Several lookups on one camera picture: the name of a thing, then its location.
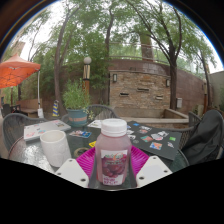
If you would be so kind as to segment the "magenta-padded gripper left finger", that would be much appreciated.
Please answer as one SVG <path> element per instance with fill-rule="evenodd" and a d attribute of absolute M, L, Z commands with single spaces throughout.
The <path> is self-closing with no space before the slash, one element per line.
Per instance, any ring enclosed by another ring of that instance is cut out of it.
<path fill-rule="evenodd" d="M 84 188 L 96 188 L 97 170 L 95 161 L 95 149 L 91 148 L 77 159 L 68 159 L 55 174 Z"/>

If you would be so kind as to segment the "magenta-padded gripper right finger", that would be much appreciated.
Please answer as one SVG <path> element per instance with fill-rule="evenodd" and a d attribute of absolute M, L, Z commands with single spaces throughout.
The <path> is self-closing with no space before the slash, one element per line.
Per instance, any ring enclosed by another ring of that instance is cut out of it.
<path fill-rule="evenodd" d="M 158 156 L 148 156 L 135 146 L 131 149 L 131 167 L 138 187 L 146 186 L 172 173 Z"/>

